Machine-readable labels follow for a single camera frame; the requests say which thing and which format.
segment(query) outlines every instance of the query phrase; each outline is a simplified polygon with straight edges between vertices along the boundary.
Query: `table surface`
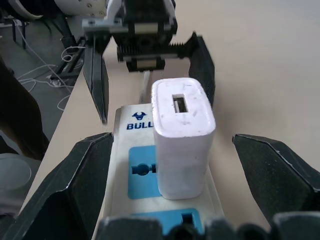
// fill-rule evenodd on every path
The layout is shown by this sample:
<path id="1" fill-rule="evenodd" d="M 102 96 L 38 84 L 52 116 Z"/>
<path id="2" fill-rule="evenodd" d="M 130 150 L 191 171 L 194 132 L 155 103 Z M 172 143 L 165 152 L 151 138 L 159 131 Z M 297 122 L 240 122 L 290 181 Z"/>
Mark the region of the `table surface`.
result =
<path id="1" fill-rule="evenodd" d="M 250 222 L 268 228 L 251 195 L 232 136 L 250 134 L 282 141 L 320 171 L 320 3 L 194 2 L 176 0 L 174 41 L 185 42 L 196 31 L 203 35 L 215 63 L 217 129 L 209 165 L 217 192 L 225 216 L 235 227 Z M 128 73 L 126 65 L 117 62 L 114 42 L 104 56 L 110 85 L 107 126 L 101 124 L 80 74 L 24 204 L 75 143 L 112 131 L 116 109 L 139 102 L 143 75 Z M 165 71 L 153 77 L 183 77 L 181 64 L 167 61 Z"/>

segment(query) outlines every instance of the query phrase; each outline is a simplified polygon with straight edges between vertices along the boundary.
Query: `usb port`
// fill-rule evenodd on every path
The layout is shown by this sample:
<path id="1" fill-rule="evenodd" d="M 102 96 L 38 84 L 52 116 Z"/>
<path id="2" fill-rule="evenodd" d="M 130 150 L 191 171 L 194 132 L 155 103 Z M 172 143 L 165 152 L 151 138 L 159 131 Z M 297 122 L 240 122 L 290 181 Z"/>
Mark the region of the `usb port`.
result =
<path id="1" fill-rule="evenodd" d="M 175 94 L 173 97 L 173 105 L 175 112 L 178 113 L 187 113 L 188 108 L 186 105 L 185 95 L 184 94 Z"/>

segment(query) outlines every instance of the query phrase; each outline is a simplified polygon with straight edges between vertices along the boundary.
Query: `electrical outlet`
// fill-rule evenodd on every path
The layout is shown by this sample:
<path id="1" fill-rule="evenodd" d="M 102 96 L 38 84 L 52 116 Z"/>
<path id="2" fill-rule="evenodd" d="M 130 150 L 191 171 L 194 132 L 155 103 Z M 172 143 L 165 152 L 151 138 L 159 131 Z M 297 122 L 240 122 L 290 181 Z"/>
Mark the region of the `electrical outlet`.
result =
<path id="1" fill-rule="evenodd" d="M 167 235 L 172 228 L 181 224 L 193 225 L 200 234 L 204 233 L 199 212 L 194 208 L 137 213 L 133 214 L 133 216 L 158 219 L 162 224 L 162 232 L 164 235 Z"/>
<path id="2" fill-rule="evenodd" d="M 129 150 L 128 197 L 160 197 L 156 171 L 156 146 L 132 147 Z"/>

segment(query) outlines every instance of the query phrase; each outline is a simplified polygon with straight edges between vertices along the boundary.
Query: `white charger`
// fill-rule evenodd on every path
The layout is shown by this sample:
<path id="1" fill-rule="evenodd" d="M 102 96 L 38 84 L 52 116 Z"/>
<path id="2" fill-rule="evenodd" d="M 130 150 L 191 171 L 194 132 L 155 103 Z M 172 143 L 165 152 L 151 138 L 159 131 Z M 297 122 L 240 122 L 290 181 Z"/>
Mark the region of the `white charger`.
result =
<path id="1" fill-rule="evenodd" d="M 158 188 L 166 199 L 195 198 L 203 190 L 216 129 L 201 84 L 189 77 L 152 85 Z"/>

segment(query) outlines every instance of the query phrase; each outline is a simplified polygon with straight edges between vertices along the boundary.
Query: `power strip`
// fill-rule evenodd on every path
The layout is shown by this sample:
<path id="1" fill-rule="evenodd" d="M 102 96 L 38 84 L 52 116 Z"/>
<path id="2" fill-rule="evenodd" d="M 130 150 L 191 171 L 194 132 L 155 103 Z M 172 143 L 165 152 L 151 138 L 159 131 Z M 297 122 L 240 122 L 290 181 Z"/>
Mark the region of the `power strip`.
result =
<path id="1" fill-rule="evenodd" d="M 158 190 L 152 105 L 117 110 L 110 158 L 104 217 L 152 217 L 167 234 L 180 224 L 203 233 L 205 221 L 223 216 L 216 187 L 207 168 L 206 184 L 196 198 L 168 200 Z"/>

